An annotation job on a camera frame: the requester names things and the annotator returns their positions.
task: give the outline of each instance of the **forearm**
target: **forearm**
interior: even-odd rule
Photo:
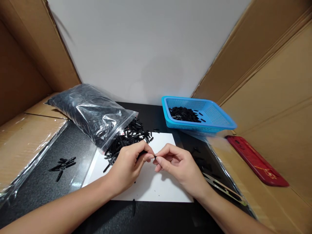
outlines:
[[[114,194],[103,177],[90,185],[50,202],[0,230],[3,233],[72,233]]]
[[[226,234],[274,233],[207,186],[206,195],[198,198],[198,202]]]

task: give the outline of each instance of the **white wall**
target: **white wall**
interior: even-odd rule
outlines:
[[[250,0],[51,0],[83,83],[115,101],[189,97]]]

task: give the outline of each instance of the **blue plastic basket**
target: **blue plastic basket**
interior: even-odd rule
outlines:
[[[188,129],[200,132],[216,133],[225,129],[233,130],[237,128],[236,123],[213,101],[186,97],[162,97],[162,108],[166,119],[167,127]],[[197,110],[203,116],[198,115],[200,119],[206,122],[201,123],[175,120],[171,117],[169,108],[186,107]]]

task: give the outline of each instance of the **red case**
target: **red case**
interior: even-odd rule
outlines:
[[[263,183],[269,186],[289,186],[289,183],[244,138],[226,136],[226,139]]]

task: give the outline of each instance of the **black work surface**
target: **black work surface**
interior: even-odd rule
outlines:
[[[221,177],[218,180],[235,190],[206,143],[178,130],[167,128],[161,106],[122,102],[119,104],[126,109],[138,111],[138,117],[145,130],[158,128],[160,132],[172,133],[176,145],[189,151],[197,147],[201,153],[196,152],[193,155],[204,158],[212,165],[213,173]],[[10,205],[6,204],[1,208],[0,228],[39,206],[78,189],[88,171],[87,166],[82,166],[90,164],[95,150],[91,140],[70,121],[18,190],[16,198]],[[77,157],[77,164],[67,168],[56,183],[58,172],[49,172],[48,169],[55,166],[59,158],[74,156]],[[247,207],[228,200],[249,214]],[[110,201],[86,219],[75,233],[222,233],[212,217],[196,201],[138,201],[134,217],[132,208],[132,202],[129,201]]]

